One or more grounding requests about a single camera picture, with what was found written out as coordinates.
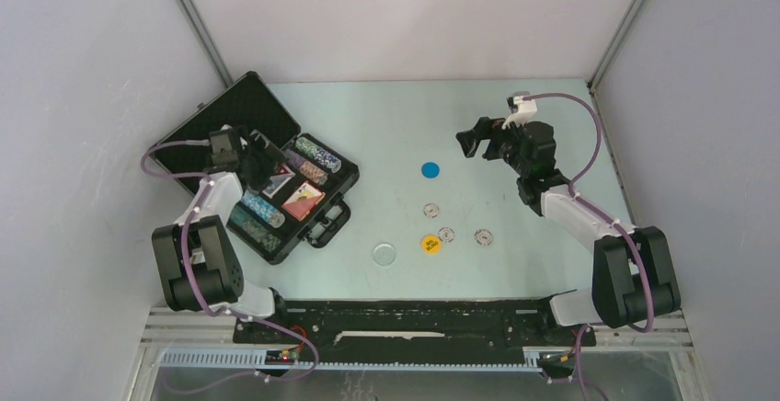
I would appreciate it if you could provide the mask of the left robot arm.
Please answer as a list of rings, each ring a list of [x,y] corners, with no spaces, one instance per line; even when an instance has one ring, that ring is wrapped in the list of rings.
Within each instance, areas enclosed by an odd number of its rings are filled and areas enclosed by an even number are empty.
[[[281,167],[281,149],[258,131],[224,125],[206,139],[159,143],[142,159],[179,145],[203,147],[207,156],[205,167],[172,174],[197,179],[198,190],[176,221],[151,236],[167,306],[256,321],[256,331],[268,342],[284,340],[291,318],[276,308],[278,293],[247,281],[227,233],[235,206],[246,193],[266,188]]]

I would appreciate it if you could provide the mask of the clear round dealer button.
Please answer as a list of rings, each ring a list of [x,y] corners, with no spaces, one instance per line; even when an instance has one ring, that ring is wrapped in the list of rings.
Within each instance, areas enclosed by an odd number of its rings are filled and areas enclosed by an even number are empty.
[[[372,258],[379,266],[389,266],[396,260],[396,249],[388,243],[379,244],[373,249]]]

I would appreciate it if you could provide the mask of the red playing card deck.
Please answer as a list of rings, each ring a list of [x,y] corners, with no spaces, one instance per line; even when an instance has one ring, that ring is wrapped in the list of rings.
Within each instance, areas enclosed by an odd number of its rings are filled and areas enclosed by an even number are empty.
[[[304,218],[325,198],[326,194],[309,181],[303,182],[282,204],[282,208],[298,221]]]

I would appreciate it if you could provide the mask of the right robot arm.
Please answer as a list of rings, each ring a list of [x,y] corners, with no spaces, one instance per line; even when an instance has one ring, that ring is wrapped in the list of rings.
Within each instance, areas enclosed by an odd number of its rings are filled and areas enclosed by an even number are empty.
[[[552,296],[550,309],[535,318],[543,342],[557,344],[582,324],[647,331],[656,316],[681,308],[666,235],[656,226],[621,223],[585,199],[556,166],[551,125],[482,117],[455,138],[467,158],[486,142],[483,158],[512,168],[522,203],[563,227],[592,255],[590,288]]]

